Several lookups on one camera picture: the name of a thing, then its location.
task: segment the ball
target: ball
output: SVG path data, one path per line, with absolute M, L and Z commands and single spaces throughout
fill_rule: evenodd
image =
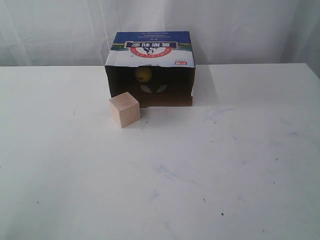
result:
M 140 83 L 147 83 L 152 78 L 152 71 L 150 67 L 140 66 L 134 72 L 134 77 Z

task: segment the white table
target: white table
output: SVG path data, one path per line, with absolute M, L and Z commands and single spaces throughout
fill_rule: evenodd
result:
M 0 67 L 1 240 L 320 239 L 307 65 L 199 65 L 124 129 L 109 98 L 102 66 Z

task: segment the white curtain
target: white curtain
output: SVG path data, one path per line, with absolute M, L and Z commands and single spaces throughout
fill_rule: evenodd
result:
M 103 65 L 116 32 L 190 31 L 196 64 L 307 63 L 320 0 L 0 0 L 0 66 Z

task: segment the open cardboard box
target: open cardboard box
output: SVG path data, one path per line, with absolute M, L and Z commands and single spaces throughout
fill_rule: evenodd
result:
M 148 82 L 138 67 L 152 72 Z M 141 107 L 192 106 L 195 63 L 189 32 L 118 32 L 105 71 L 111 97 L 129 92 Z

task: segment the wooden block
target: wooden block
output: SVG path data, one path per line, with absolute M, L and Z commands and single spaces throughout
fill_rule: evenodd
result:
M 129 92 L 110 98 L 109 105 L 113 120 L 121 128 L 140 119 L 139 102 Z

